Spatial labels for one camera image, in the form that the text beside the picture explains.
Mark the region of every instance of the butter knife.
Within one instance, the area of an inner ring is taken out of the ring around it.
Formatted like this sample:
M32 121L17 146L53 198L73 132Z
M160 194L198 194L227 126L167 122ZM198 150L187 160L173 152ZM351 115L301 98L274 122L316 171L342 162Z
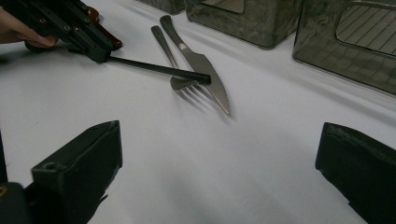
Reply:
M165 32L169 35L172 41L177 45L178 49L180 49L181 53L183 53L187 62L190 64L192 69L195 72L208 74L211 78L210 84L205 84L209 92L216 99L218 104L221 106L222 110L226 114L230 114L230 105L228 102L227 92L224 89L224 86L219 78L219 75L216 73L213 68L212 63L206 58L204 54L199 54L192 51L180 38L177 34L175 27L172 24L172 19L170 16L166 15L160 18L161 25Z

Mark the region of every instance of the fork handle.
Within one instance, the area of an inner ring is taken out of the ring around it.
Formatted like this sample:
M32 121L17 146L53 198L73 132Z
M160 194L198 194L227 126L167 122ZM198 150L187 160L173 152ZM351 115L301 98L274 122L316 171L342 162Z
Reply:
M181 52L191 51L191 49L184 43L184 41L177 34L175 27L173 26L172 19L170 16L162 16L160 18L161 25L165 32L171 37L172 41L177 45Z
M166 57L168 57L169 62L172 64L172 67L178 68L172 51L169 49L168 43L166 43L165 36L163 36L163 31L161 31L161 28L157 25L153 26L151 27L151 32L154 34L161 48L163 48L163 51L165 52Z

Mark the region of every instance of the black handle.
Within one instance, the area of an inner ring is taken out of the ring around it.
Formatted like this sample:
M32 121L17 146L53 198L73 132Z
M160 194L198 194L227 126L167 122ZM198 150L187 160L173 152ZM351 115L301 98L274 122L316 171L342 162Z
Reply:
M176 76L176 77L184 77L187 79L197 80L201 84L210 84L210 75L206 75L206 74L202 74L202 73L190 72L190 71L180 70L180 69L176 69L176 68L160 66L160 65L152 64L152 63L141 63L141 62L137 62L137 61L131 61L131 60L116 58L116 57L111 57L111 56L108 58L108 61L114 62L114 63L122 63L122 64L126 64L126 65L131 65L131 66L139 67L139 68L144 68L144 69L148 69L151 71L165 73L165 74Z

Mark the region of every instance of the finger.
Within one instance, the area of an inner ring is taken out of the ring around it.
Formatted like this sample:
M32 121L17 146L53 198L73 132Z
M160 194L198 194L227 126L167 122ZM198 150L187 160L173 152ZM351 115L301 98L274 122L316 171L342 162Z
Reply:
M16 43L21 40L17 37L15 32L7 32L0 34L0 44Z
M27 40L26 41L28 44L34 46L34 47L38 47L38 48L42 48L42 49L47 49L50 48L51 46L48 45L43 45L42 43L39 43L37 41L32 41L32 40Z
M9 30L20 33L20 34L38 42L38 43L41 43L45 46L51 47L56 43L56 39L53 36L43 37L43 36L39 35L38 33L36 33L34 30L27 27L21 21L17 20L15 17L13 17L8 12L4 11L2 8L0 8L0 10L2 10L0 13L0 21Z

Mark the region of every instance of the white table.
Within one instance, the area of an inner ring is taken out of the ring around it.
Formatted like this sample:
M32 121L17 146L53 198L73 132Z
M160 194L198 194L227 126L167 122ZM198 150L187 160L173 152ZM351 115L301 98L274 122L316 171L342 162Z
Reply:
M150 31L165 13L133 0L86 0L124 42L114 56L170 66ZM226 116L205 91L175 94L170 77L64 49L0 46L0 129L10 181L89 127L118 119L124 165L94 224L365 223L315 169L324 122L396 148L396 100L273 50L173 16L184 41L214 65ZM190 70L168 43L182 69Z

